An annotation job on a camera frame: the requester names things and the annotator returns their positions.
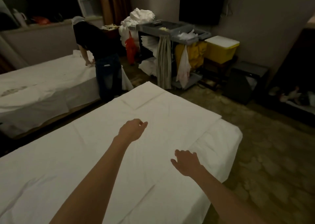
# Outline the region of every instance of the floor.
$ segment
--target floor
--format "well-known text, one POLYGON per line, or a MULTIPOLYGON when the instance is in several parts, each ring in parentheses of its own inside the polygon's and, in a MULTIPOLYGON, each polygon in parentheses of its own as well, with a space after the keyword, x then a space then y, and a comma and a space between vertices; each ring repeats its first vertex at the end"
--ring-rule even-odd
MULTIPOLYGON (((121 60, 134 86, 148 80, 137 66, 121 60)), ((171 91, 201 107, 222 115, 236 126, 243 139, 224 185, 252 206, 268 223, 315 223, 315 129, 251 102, 244 106, 195 85, 187 91, 171 91)), ((101 106, 98 103, 62 120, 36 139, 101 106)), ((222 223, 213 206, 204 224, 222 223)))

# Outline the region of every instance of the brown curtain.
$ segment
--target brown curtain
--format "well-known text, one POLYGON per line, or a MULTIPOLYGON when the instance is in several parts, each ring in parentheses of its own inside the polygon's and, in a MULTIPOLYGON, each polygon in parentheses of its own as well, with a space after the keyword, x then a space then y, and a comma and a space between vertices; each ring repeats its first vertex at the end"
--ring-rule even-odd
POLYGON ((0 55, 0 74, 14 71, 15 68, 0 55))
POLYGON ((131 12, 130 0, 100 0, 105 25, 120 25, 131 12))

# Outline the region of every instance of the black shirt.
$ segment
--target black shirt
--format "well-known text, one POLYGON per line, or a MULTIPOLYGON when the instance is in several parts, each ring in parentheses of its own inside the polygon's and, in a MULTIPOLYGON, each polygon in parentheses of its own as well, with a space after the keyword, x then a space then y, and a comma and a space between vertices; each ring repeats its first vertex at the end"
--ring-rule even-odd
POLYGON ((115 53, 110 40, 98 27, 82 21, 73 25, 73 30, 77 44, 89 50, 95 60, 115 53))

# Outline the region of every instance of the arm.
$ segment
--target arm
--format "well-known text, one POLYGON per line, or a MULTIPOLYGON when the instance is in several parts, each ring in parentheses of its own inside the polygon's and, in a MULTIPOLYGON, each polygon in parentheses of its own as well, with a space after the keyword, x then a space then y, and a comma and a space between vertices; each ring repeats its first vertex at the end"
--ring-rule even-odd
POLYGON ((175 156, 177 162, 171 159, 172 164, 182 175, 191 177, 201 187, 226 224, 266 224, 200 164, 196 153, 176 150, 175 156))
POLYGON ((117 173, 129 144, 140 138, 147 122, 128 121, 120 128, 112 144, 70 194, 50 224, 102 223, 117 173))
POLYGON ((89 65, 89 64, 92 64, 92 63, 90 62, 90 60, 89 60, 89 56, 88 56, 87 50, 86 50, 85 48, 83 48, 83 47, 82 47, 81 45, 79 45, 79 44, 78 44, 78 46, 79 46, 79 49, 80 49, 80 51, 81 51, 82 57, 83 57, 84 60, 85 60, 85 65, 87 66, 87 65, 89 65))

